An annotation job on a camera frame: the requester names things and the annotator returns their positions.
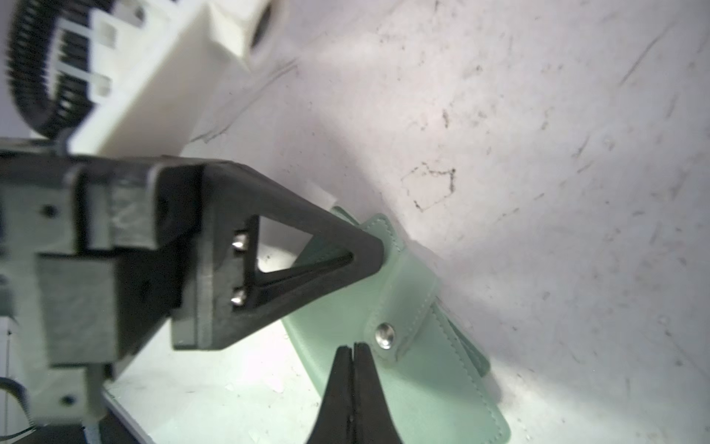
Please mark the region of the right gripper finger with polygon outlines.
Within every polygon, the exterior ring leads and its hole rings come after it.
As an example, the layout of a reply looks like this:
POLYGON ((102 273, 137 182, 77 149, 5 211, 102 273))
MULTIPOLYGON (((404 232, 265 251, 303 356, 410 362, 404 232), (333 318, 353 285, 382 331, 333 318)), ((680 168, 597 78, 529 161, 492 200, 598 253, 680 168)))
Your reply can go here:
POLYGON ((308 442, 401 442, 367 344, 337 349, 308 442))

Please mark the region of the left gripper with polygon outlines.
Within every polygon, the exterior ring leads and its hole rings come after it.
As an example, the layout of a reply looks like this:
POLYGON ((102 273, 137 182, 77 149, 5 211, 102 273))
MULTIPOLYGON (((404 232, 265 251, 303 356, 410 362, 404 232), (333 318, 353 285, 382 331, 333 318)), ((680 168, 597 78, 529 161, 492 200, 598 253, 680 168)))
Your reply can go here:
POLYGON ((1 142, 1 295, 34 422, 101 418, 105 381, 179 305, 202 172, 179 158, 1 142))

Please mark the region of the green card holder wallet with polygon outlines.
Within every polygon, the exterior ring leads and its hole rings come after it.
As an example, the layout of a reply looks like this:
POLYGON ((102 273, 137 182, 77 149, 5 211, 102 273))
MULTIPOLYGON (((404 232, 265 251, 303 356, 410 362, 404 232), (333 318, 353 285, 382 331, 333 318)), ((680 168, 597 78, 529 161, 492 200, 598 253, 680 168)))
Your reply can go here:
POLYGON ((283 319, 316 392, 325 392, 336 349, 365 342, 403 442, 507 443, 510 426, 484 384, 490 362, 440 307, 435 272, 386 216, 360 223, 341 207, 331 212, 379 238, 384 264, 283 319))

